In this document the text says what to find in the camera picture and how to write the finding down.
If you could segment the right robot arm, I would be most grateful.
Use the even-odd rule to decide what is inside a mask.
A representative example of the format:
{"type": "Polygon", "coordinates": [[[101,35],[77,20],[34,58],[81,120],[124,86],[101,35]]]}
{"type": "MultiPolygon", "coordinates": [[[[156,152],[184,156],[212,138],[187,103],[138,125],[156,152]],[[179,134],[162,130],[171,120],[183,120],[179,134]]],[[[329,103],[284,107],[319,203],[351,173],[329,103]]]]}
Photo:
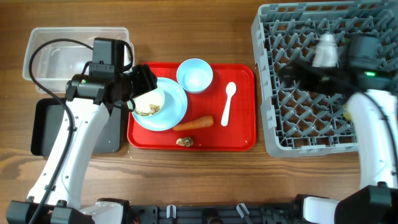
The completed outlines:
{"type": "Polygon", "coordinates": [[[323,34],[312,62],[296,58],[277,73],[286,85],[345,95],[358,141],[360,189],[341,201],[301,196],[297,217],[305,222],[397,223],[397,73],[379,67],[378,46],[375,35],[352,34],[339,57],[323,34]]]}

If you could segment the light blue bowl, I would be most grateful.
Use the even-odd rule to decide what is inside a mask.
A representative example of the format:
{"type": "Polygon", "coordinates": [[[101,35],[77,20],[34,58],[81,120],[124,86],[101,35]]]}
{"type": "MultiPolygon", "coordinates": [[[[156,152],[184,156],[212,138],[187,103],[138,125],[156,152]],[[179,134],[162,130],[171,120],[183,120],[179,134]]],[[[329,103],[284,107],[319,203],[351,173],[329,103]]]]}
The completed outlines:
{"type": "Polygon", "coordinates": [[[211,85],[213,70],[206,61],[199,58],[191,58],[178,66],[176,78],[185,91],[201,93],[211,85]]]}

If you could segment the green bowl with rice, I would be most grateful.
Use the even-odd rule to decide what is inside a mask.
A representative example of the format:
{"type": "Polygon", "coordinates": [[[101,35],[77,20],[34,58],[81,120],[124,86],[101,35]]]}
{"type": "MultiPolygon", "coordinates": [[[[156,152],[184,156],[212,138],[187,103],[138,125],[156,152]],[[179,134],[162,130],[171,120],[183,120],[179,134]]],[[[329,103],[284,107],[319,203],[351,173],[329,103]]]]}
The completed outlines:
{"type": "Polygon", "coordinates": [[[128,101],[127,106],[138,116],[154,116],[162,109],[164,103],[165,94],[163,89],[156,88],[128,101]]]}

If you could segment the white plastic spoon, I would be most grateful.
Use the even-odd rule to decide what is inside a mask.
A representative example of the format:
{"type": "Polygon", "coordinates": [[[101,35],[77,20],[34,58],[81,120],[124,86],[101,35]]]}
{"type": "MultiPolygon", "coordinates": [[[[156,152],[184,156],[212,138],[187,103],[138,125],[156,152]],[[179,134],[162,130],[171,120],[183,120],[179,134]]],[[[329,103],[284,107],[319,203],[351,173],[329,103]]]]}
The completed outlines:
{"type": "Polygon", "coordinates": [[[226,86],[226,103],[224,106],[223,114],[221,117],[221,125],[222,126],[227,126],[229,123],[229,113],[230,113],[230,108],[231,108],[231,100],[234,94],[236,93],[237,87],[235,82],[229,82],[226,86]]]}

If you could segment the yellow plastic cup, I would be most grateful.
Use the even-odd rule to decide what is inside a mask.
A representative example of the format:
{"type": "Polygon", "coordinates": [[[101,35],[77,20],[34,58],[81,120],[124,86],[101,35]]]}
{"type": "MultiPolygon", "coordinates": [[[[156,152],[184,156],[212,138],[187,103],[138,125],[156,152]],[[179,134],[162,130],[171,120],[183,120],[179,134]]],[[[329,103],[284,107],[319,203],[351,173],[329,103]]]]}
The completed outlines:
{"type": "Polygon", "coordinates": [[[344,109],[343,116],[344,116],[345,120],[352,121],[351,115],[350,115],[350,113],[349,113],[349,111],[347,109],[347,106],[343,105],[343,109],[344,109]]]}

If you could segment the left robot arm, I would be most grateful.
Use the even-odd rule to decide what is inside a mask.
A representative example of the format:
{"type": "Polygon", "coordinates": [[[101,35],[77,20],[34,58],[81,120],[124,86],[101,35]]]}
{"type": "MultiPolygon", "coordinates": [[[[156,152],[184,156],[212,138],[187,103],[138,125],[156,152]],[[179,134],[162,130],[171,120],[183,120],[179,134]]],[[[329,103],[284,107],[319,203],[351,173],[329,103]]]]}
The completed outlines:
{"type": "Polygon", "coordinates": [[[127,200],[101,198],[81,208],[81,191],[91,155],[113,108],[157,88],[148,65],[124,63],[131,46],[95,38],[93,57],[67,82],[65,99],[46,90],[64,109],[47,163],[25,201],[11,201],[8,223],[132,223],[127,200]]]}

